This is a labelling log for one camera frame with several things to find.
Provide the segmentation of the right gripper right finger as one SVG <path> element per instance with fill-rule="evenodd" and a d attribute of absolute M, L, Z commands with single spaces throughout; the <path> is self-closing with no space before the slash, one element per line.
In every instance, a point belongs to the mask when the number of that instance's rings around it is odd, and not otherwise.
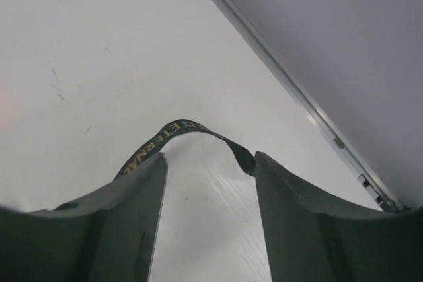
<path fill-rule="evenodd" d="M 357 205 L 262 152 L 255 178 L 273 281 L 422 280 L 421 209 Z"/>

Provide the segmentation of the black ribbon gold lettering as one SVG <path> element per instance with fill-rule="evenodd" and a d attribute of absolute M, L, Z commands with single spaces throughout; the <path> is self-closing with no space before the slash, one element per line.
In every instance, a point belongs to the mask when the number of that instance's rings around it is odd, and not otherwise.
<path fill-rule="evenodd" d="M 119 169 L 114 180 L 129 174 L 147 159 L 159 153 L 170 140 L 189 133 L 205 133 L 225 142 L 241 170 L 245 174 L 254 177 L 255 157 L 249 150 L 198 122 L 188 119 L 177 119 L 167 123 L 152 138 L 143 143 Z"/>

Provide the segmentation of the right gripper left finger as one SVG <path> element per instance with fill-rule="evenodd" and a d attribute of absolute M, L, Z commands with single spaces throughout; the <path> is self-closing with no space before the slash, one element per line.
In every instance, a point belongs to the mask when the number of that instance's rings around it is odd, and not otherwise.
<path fill-rule="evenodd" d="M 147 281 L 167 162 L 133 172 L 54 210 L 1 209 L 2 281 Z"/>

